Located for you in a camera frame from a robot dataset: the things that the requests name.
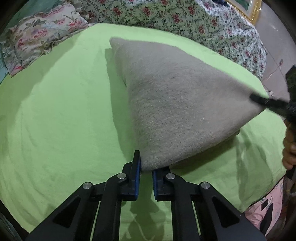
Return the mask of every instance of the black clip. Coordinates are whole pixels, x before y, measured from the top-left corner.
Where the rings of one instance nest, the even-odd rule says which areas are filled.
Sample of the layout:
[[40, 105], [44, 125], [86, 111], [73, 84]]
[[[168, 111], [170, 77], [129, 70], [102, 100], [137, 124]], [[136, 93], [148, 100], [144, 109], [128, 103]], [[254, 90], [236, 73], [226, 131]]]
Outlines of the black clip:
[[154, 170], [152, 175], [155, 200], [171, 202], [173, 241], [266, 241], [208, 182], [186, 182], [168, 167]]
[[39, 224], [26, 241], [90, 240], [96, 212], [93, 241], [119, 239], [121, 201], [136, 201], [139, 194], [140, 152], [106, 182], [86, 182]]
[[264, 108], [268, 108], [278, 115], [287, 118], [288, 116], [295, 116], [295, 107], [293, 103], [288, 103], [283, 100], [266, 99], [255, 93], [250, 95], [250, 99]]

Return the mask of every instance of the metal screw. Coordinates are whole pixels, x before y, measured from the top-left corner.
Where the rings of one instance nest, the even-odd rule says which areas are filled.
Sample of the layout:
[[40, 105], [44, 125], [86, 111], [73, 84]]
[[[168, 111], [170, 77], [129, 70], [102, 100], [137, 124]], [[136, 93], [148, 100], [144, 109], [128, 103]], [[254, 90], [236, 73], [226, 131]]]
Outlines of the metal screw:
[[90, 189], [90, 188], [91, 188], [91, 183], [84, 183], [84, 184], [82, 185], [82, 187], [83, 187], [84, 189]]
[[173, 173], [168, 173], [165, 176], [166, 176], [167, 179], [174, 179], [175, 178], [175, 174], [173, 174]]
[[203, 189], [209, 189], [210, 188], [210, 184], [209, 183], [207, 183], [207, 182], [203, 182], [203, 183], [201, 183], [201, 187], [203, 188]]
[[119, 179], [125, 179], [125, 178], [126, 178], [126, 174], [123, 173], [123, 172], [121, 172], [121, 173], [118, 173], [117, 177], [118, 177]]

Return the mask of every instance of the person's hand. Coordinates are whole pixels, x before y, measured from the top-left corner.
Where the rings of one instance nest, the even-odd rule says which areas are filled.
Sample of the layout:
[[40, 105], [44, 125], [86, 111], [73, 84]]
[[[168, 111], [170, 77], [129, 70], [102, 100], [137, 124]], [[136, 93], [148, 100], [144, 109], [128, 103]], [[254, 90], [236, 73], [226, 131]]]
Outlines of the person's hand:
[[286, 136], [284, 138], [284, 149], [283, 149], [283, 165], [286, 169], [290, 170], [296, 165], [296, 143], [294, 142], [294, 136], [296, 136], [296, 132], [291, 129], [291, 124], [284, 121], [287, 130]]

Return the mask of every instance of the picture frame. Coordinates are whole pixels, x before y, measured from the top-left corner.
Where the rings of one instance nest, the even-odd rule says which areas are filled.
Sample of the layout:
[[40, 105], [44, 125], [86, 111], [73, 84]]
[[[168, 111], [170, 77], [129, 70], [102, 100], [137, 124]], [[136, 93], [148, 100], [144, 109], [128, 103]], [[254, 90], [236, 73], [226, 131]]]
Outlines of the picture frame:
[[226, 0], [231, 4], [244, 18], [252, 24], [255, 24], [258, 16], [262, 0]]

